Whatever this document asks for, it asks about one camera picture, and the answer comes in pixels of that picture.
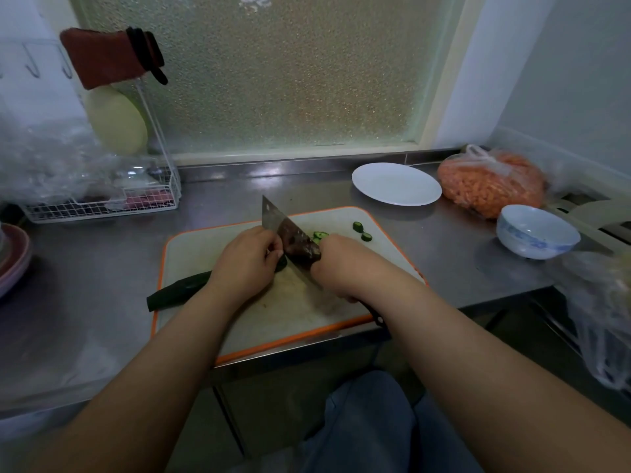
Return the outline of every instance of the black strap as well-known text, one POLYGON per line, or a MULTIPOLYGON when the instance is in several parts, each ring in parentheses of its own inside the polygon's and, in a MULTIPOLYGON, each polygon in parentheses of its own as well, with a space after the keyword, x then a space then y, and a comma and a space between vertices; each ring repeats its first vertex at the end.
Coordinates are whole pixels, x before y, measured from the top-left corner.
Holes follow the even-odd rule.
MULTIPOLYGON (((147 39, 145 38, 145 33, 140 28, 132 28, 131 26, 126 30, 127 36, 129 38, 129 42, 131 47, 136 54, 136 58, 138 58, 138 62, 140 66, 143 67, 145 71, 150 71, 153 74, 153 77, 160 84, 167 84, 169 80, 164 75, 162 70, 156 65, 153 60, 152 53, 149 51, 149 45, 147 44, 147 39)), ((157 47, 158 43, 155 40, 153 34, 150 36, 150 42, 152 43, 152 47, 157 47)), ((164 58, 162 57, 162 52, 160 49, 157 51, 154 50, 156 55, 158 64, 160 66, 164 66, 164 58)))

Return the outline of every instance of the metal hook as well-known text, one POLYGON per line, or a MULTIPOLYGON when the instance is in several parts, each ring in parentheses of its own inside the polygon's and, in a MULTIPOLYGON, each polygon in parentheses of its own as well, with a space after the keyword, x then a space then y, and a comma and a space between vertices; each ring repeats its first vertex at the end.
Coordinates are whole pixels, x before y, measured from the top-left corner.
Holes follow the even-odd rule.
POLYGON ((31 52, 28 51, 27 48, 27 44, 26 43, 22 43, 22 48, 24 48, 25 53, 28 56, 28 60, 30 61, 30 63, 33 65, 33 67, 31 68, 28 64, 24 65, 27 67, 27 70, 29 71, 29 73, 31 73, 31 75, 33 75, 33 78, 39 78, 40 77, 40 72, 39 72, 39 68, 37 67, 37 64, 35 62, 35 60, 33 59, 33 56, 31 55, 31 52))
POLYGON ((61 47, 59 47, 59 45, 57 45, 57 49, 59 51, 59 56, 61 56, 61 61, 63 61, 64 64, 65 64, 65 66, 61 67, 61 71, 64 72, 64 75, 66 76, 66 78, 72 79, 72 77, 73 77, 73 70, 72 70, 72 68, 70 68, 70 64, 68 63, 68 60, 64 56, 64 52, 61 51, 61 47))

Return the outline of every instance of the jeans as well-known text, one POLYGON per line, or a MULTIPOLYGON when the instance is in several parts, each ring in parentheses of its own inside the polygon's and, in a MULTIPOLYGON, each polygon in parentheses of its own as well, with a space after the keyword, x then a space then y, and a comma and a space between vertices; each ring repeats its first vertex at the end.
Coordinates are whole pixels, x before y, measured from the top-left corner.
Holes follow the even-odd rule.
POLYGON ((482 473, 425 395, 414 408, 388 373, 347 381, 326 401, 324 427, 305 444, 302 473, 482 473))

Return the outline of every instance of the textured glass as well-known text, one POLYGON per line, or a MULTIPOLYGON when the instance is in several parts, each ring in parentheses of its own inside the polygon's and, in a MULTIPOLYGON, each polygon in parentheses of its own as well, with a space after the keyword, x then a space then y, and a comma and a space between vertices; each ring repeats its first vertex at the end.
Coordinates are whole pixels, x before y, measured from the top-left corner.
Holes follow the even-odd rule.
POLYGON ((169 85, 148 87, 172 152, 411 141, 461 7, 458 0, 72 1, 83 28, 132 25, 156 35, 169 85))

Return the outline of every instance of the black knife handle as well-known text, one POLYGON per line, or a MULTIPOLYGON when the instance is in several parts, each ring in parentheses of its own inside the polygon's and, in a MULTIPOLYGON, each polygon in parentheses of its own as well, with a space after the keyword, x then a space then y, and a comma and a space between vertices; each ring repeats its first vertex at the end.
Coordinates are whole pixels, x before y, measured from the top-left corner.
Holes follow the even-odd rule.
POLYGON ((372 317, 375 319, 375 324, 377 324, 380 327, 386 328, 386 321, 381 315, 379 315, 379 312, 377 312, 370 305, 362 302, 361 300, 359 301, 359 303, 362 304, 364 307, 366 307, 366 309, 368 309, 372 317))

